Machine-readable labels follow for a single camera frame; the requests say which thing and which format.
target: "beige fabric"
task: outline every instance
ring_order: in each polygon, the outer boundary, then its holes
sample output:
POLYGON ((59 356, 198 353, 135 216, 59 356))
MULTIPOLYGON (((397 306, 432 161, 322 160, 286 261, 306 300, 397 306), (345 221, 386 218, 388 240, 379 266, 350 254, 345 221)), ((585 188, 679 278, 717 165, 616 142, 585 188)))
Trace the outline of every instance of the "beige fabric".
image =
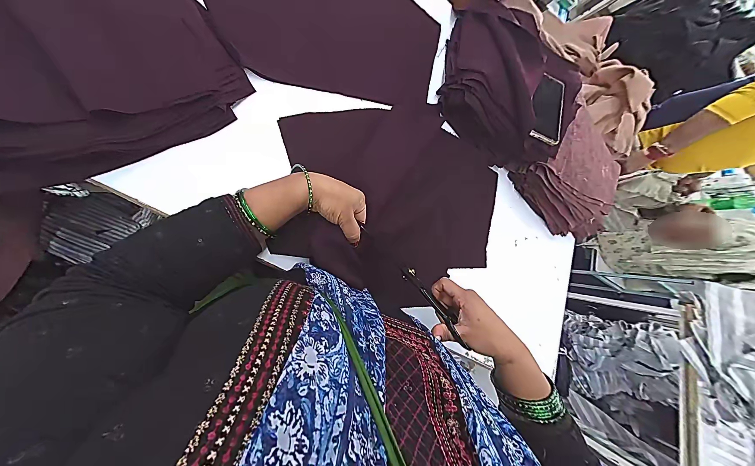
POLYGON ((604 142, 618 156, 630 154, 651 110, 654 84, 646 71, 607 60, 619 45, 606 48, 605 44, 613 18, 562 22, 551 12, 541 13, 532 0, 503 0, 503 4, 535 17, 547 46, 579 66, 579 95, 585 98, 585 107, 604 135, 604 142))
MULTIPOLYGON (((600 233, 597 239, 604 262, 614 271, 714 280, 718 274, 755 274, 755 221, 729 220, 730 241, 714 249, 683 250, 653 245, 646 231, 600 233)), ((732 286, 755 289, 755 280, 732 286)))
POLYGON ((620 179, 613 198, 613 208, 604 218, 605 231, 621 233, 636 230, 640 225, 639 209, 682 204, 685 197, 673 192, 683 175, 648 170, 620 179))

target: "white cutting table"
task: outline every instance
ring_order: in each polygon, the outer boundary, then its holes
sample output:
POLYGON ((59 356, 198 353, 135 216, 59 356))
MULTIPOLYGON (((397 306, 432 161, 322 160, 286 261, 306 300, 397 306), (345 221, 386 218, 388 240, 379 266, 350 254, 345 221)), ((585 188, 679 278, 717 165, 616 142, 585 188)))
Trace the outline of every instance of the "white cutting table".
MULTIPOLYGON (((434 91, 443 80, 445 42, 455 20, 447 0, 416 2, 441 25, 429 96, 434 103, 434 91)), ((157 211, 175 214, 205 198, 289 174, 286 148, 277 127, 279 118, 305 112, 388 108, 339 94, 272 83, 250 72, 248 76, 257 92, 234 106, 236 122, 204 139, 95 176, 93 182, 157 211)), ((450 270, 450 276, 476 290, 528 345, 541 369, 552 374, 572 254, 573 238, 552 236, 507 176, 499 173, 487 268, 450 270)), ((281 256, 272 260, 279 265, 295 261, 281 256)), ((434 312, 428 313, 419 309, 414 312, 432 325, 434 312)))

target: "smartphone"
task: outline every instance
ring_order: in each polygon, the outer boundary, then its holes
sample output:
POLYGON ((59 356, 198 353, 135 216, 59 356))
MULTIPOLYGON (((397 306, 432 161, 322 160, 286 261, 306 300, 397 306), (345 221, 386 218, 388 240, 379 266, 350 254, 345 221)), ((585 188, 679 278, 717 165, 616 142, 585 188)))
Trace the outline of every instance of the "smartphone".
POLYGON ((533 94, 533 113, 536 126, 530 135, 551 146, 561 140, 561 110, 565 97, 565 83, 545 73, 533 94))

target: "patterned cloth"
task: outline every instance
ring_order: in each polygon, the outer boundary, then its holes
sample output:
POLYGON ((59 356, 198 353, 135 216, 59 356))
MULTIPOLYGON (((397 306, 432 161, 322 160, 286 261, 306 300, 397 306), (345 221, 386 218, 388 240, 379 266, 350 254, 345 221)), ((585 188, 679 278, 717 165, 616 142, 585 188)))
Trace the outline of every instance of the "patterned cloth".
MULTIPOLYGON (((623 233, 600 233, 604 262, 614 272, 717 280, 720 274, 755 274, 755 221, 728 220, 734 235, 714 249, 683 250, 652 244, 641 226, 623 233)), ((755 280, 733 284, 755 289, 755 280)))
MULTIPOLYGON (((299 339, 286 362, 262 422, 243 456, 244 465, 384 465, 386 452, 346 353, 332 300, 350 325, 381 401, 386 403, 386 329, 367 291, 352 290, 323 270, 299 264, 315 299, 299 339)), ((461 367, 430 338, 455 382, 478 463, 538 466, 517 430, 461 367)))
POLYGON ((377 394, 386 402, 385 331, 367 292, 299 264, 315 299, 300 338, 239 465, 386 464, 386 451, 343 343, 332 300, 349 323, 377 394))

